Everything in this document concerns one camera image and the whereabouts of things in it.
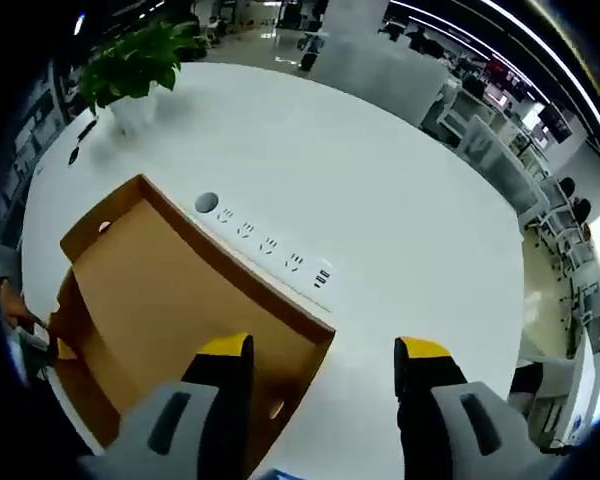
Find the ceiling light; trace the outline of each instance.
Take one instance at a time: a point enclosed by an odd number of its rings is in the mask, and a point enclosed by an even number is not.
[[[73,29],[73,34],[77,35],[78,33],[80,33],[80,29],[82,28],[82,22],[84,22],[84,13],[81,13],[80,16],[78,17],[78,21],[76,22],[76,26]]]
[[[591,111],[593,113],[593,116],[596,118],[596,120],[598,121],[598,124],[600,125],[600,112],[596,108],[595,103],[593,103],[593,100],[587,94],[587,91],[584,88],[584,86],[578,81],[575,74],[571,70],[569,70],[569,67],[567,67],[567,65],[562,61],[562,59],[558,56],[558,54],[556,52],[554,52],[553,50],[551,50],[549,45],[547,45],[536,33],[534,33],[533,30],[531,30],[529,27],[527,27],[524,23],[522,23],[520,20],[518,20],[516,17],[514,17],[511,13],[506,11],[504,8],[502,8],[499,5],[496,5],[494,2],[492,2],[490,0],[481,0],[481,1],[485,5],[493,8],[495,11],[497,11],[500,15],[505,17],[507,20],[512,22],[514,25],[516,25],[518,28],[520,28],[524,33],[529,35],[538,45],[540,45],[540,47],[542,47],[542,49],[545,52],[547,52],[547,54],[549,54],[549,56],[558,64],[558,66],[562,69],[562,71],[567,75],[567,77],[569,77],[569,80],[571,80],[571,82],[573,82],[573,85],[576,87],[578,92],[580,92],[580,95],[582,95],[582,98],[584,98],[584,101],[589,106],[589,108],[591,109]]]
[[[449,32],[442,30],[441,28],[438,27],[434,27],[433,25],[431,25],[430,23],[427,22],[423,22],[422,20],[420,20],[419,18],[416,17],[409,17],[411,20],[414,20],[418,23],[421,23],[423,25],[426,25],[429,28],[433,28],[434,30],[439,31],[440,33],[444,33],[445,35],[447,35],[448,37],[453,38],[456,42],[461,43],[462,45],[464,45],[465,47],[473,50],[474,52],[476,52],[478,55],[480,55],[483,58],[486,58],[487,60],[489,60],[489,57],[487,57],[484,53],[480,52],[479,50],[477,50],[476,48],[472,47],[471,45],[469,45],[467,42],[465,42],[464,40],[460,40],[458,37],[456,37],[455,35],[450,34]]]
[[[453,23],[445,20],[444,18],[438,17],[437,15],[434,15],[433,13],[429,13],[426,10],[422,10],[421,8],[414,7],[412,5],[409,5],[409,4],[406,4],[406,3],[403,3],[403,2],[398,2],[397,0],[389,0],[389,1],[391,3],[395,3],[396,5],[400,5],[402,7],[407,7],[407,8],[410,8],[411,10],[415,10],[416,12],[422,13],[423,15],[427,15],[427,16],[429,16],[431,18],[435,18],[439,22],[442,22],[442,23],[444,23],[446,25],[449,25],[452,28],[455,28],[460,33],[464,33],[467,37],[469,37],[472,40],[475,40],[480,45],[482,45],[483,47],[485,47],[486,49],[488,49],[490,52],[492,52],[494,55],[497,55],[498,59],[504,60],[504,63],[506,63],[507,66],[509,66],[512,70],[514,70],[517,74],[519,74],[526,83],[528,83],[529,85],[531,85],[533,88],[535,88],[538,91],[538,93],[544,99],[545,102],[551,103],[551,101],[549,100],[549,98],[544,93],[542,93],[542,91],[536,86],[536,84],[533,83],[531,80],[529,80],[529,77],[527,77],[524,73],[522,73],[520,71],[520,69],[518,69],[515,65],[513,65],[513,63],[511,63],[509,60],[507,60],[500,52],[494,50],[490,45],[487,45],[486,43],[484,43],[482,40],[480,40],[475,35],[472,35],[469,32],[467,32],[466,30],[463,30],[462,28],[458,27],[457,25],[454,25]]]

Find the white table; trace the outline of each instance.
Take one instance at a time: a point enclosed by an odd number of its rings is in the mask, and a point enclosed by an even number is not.
[[[59,246],[65,232],[144,173],[179,205],[192,206],[206,191],[231,198],[337,271],[343,294],[328,314],[220,242],[337,329],[259,471],[401,478],[398,336],[442,343],[470,381],[506,397],[522,331],[522,238],[514,211],[465,162],[379,108],[281,73],[183,65],[175,92],[158,93],[157,122],[142,136],[121,137],[105,112],[69,168],[87,112],[41,160],[22,258],[24,293],[36,315],[55,308],[69,268]]]

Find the cardboard box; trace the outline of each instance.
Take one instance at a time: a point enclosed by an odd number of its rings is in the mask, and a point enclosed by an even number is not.
[[[334,330],[246,270],[143,176],[96,205],[61,247],[72,268],[50,331],[78,358],[55,367],[94,436],[107,446],[120,415],[179,380],[203,345],[247,332],[248,475],[300,403]]]

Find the potted plant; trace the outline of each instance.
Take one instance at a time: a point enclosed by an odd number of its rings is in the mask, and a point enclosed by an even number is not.
[[[100,47],[85,67],[80,91],[91,111],[109,107],[126,135],[155,116],[155,86],[173,90],[181,58],[200,58],[206,39],[192,37],[191,23],[160,21]]]

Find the office chair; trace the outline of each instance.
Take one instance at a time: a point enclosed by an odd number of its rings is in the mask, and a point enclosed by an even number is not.
[[[558,184],[567,198],[571,198],[576,191],[576,182],[571,177],[564,177]]]
[[[591,202],[586,198],[573,204],[573,215],[579,225],[582,225],[591,213]]]

